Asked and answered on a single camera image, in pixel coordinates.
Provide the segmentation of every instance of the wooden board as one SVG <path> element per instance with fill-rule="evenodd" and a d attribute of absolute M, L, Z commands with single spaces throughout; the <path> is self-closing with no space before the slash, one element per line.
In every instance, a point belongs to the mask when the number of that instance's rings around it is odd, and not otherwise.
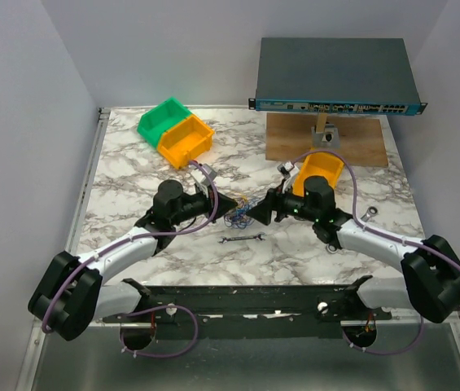
<path fill-rule="evenodd" d="M 311 126 L 317 116 L 310 114 L 267 114 L 266 160 L 291 160 L 311 149 Z M 338 128 L 340 149 L 336 151 L 351 165 L 387 167 L 382 126 L 372 118 L 329 116 L 327 122 Z"/>

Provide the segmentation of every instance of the yellow bin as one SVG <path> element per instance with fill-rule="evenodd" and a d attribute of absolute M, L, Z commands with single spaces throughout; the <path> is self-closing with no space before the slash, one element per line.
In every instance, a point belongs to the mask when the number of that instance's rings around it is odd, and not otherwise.
<path fill-rule="evenodd" d="M 212 136 L 213 130 L 192 114 L 161 136 L 157 151 L 180 169 L 212 147 Z"/>
<path fill-rule="evenodd" d="M 342 169 L 344 169 L 344 162 L 329 153 L 320 152 L 309 155 L 305 158 L 300 173 L 293 184 L 293 194 L 303 197 L 305 179 L 315 175 L 327 179 L 329 186 L 334 189 Z"/>

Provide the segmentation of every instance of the gray wall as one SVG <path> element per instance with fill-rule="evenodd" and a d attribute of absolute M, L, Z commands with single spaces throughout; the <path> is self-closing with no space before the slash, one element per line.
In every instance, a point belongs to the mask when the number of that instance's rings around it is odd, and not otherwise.
<path fill-rule="evenodd" d="M 247 104 L 261 37 L 403 37 L 418 54 L 446 0 L 42 0 L 102 105 Z"/>
<path fill-rule="evenodd" d="M 14 389 L 27 302 L 62 250 L 97 120 L 39 0 L 0 0 L 0 391 Z"/>
<path fill-rule="evenodd" d="M 425 231 L 460 256 L 460 0 L 451 0 L 413 63 L 421 117 L 394 121 L 396 142 Z"/>

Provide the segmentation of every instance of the small wrench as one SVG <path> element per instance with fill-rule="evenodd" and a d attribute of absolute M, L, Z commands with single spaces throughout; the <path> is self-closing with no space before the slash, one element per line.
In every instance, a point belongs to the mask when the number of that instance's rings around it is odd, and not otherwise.
<path fill-rule="evenodd" d="M 370 206 L 367 208 L 367 212 L 360 218 L 363 222 L 368 222 L 371 217 L 374 217 L 378 214 L 378 208 L 375 206 Z"/>
<path fill-rule="evenodd" d="M 226 242 L 236 242 L 237 240 L 248 240 L 248 239 L 265 240 L 264 236 L 265 236 L 264 232 L 259 232 L 256 235 L 249 235 L 249 236 L 235 236 L 234 238 L 226 238 L 225 236 L 222 236 L 221 240 L 219 240 L 219 243 L 224 244 Z"/>

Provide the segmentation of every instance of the marble countertop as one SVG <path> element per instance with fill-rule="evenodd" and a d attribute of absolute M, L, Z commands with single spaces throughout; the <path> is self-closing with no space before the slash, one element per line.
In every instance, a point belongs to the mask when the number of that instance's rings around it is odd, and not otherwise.
<path fill-rule="evenodd" d="M 86 206 L 77 253 L 100 247 L 128 231 L 151 207 L 160 182 L 179 180 L 193 191 L 187 170 L 175 170 L 137 133 L 144 108 L 112 109 Z M 217 172 L 223 194 L 264 196 L 280 183 L 278 162 L 265 159 L 265 114 L 245 108 L 198 108 L 192 112 L 213 128 L 213 146 L 199 156 Z M 375 225 L 408 236 L 423 236 L 413 196 L 387 118 L 379 116 L 389 166 L 355 167 L 358 212 L 374 205 Z M 338 207 L 351 211 L 352 183 L 344 171 L 335 189 Z M 265 241 L 219 244 L 221 236 L 267 234 Z M 140 261 L 112 282 L 133 278 L 154 285 L 351 283 L 362 275 L 395 277 L 398 272 L 362 254 L 329 254 L 309 222 L 287 218 L 246 230 L 222 220 L 191 235 L 178 236 L 158 256 Z"/>

